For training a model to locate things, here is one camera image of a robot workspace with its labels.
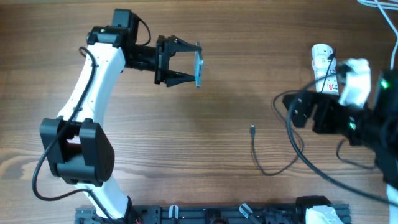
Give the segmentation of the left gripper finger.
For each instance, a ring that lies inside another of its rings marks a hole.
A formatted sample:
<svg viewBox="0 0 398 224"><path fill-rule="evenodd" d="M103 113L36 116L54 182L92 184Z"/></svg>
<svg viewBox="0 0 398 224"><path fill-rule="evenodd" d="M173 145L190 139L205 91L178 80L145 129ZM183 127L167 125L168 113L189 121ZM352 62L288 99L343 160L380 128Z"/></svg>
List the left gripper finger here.
<svg viewBox="0 0 398 224"><path fill-rule="evenodd" d="M169 70L166 72L164 83L167 87L172 87L186 82L194 82L195 79L194 75Z"/></svg>
<svg viewBox="0 0 398 224"><path fill-rule="evenodd" d="M169 43L169 57L175 56L177 52L201 52L202 48L199 45L189 44L188 42L171 35Z"/></svg>

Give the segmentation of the Galaxy smartphone cyan screen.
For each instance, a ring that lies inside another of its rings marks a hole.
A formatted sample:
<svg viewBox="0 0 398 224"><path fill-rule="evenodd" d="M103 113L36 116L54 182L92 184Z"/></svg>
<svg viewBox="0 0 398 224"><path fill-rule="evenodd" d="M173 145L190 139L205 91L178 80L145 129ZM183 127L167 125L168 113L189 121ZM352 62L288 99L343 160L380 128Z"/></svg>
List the Galaxy smartphone cyan screen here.
<svg viewBox="0 0 398 224"><path fill-rule="evenodd" d="M203 73L203 56L201 49L195 52L195 84L197 88L201 88L201 77Z"/></svg>

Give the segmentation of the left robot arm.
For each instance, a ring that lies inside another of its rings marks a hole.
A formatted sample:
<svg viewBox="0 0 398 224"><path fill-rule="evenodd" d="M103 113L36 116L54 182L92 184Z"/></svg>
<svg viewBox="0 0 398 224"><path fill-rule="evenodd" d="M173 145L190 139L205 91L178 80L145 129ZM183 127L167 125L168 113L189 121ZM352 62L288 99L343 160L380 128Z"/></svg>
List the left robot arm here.
<svg viewBox="0 0 398 224"><path fill-rule="evenodd" d="M114 149L103 131L104 114L118 76L127 68L152 71L155 84L168 87L201 83L200 44L174 35L159 36L156 45L138 44L143 20L128 9L116 9L112 23L88 33L85 64L65 106L54 119L44 119L40 137L53 176L84 193L94 206L91 219L99 223L140 223L131 199L113 177Z"/></svg>

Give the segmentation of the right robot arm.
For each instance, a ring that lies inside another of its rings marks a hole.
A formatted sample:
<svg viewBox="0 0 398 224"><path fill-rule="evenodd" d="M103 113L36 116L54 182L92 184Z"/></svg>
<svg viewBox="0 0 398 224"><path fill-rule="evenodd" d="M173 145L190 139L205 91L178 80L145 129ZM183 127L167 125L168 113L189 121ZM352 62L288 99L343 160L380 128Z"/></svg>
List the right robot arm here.
<svg viewBox="0 0 398 224"><path fill-rule="evenodd" d="M397 223L397 70L381 73L372 108L343 106L335 96L310 91L307 86L283 97L288 110L286 129L298 157L317 175L352 193L390 206L390 223ZM314 120L317 134L341 134L352 146L366 146L374 151L375 165L387 184L387 198L381 198L339 182L314 166L295 143L292 128L302 128Z"/></svg>

